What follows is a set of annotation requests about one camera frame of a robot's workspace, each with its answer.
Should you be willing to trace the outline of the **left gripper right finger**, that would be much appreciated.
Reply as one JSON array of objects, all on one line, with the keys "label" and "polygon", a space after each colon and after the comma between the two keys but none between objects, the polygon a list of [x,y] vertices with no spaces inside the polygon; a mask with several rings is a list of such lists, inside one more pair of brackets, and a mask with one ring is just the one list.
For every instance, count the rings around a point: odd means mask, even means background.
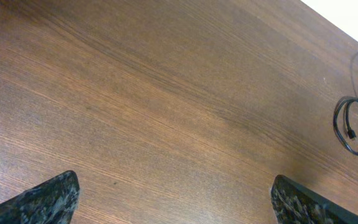
[{"label": "left gripper right finger", "polygon": [[284,175],[276,176],[270,196],[279,223],[358,224],[358,215]]}]

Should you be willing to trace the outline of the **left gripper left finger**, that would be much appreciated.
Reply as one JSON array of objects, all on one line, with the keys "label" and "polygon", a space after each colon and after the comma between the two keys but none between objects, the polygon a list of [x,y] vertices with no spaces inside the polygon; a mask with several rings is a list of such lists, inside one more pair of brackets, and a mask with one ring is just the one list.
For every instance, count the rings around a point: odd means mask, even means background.
[{"label": "left gripper left finger", "polygon": [[0,224],[69,224],[78,206],[80,186],[65,171],[0,204]]}]

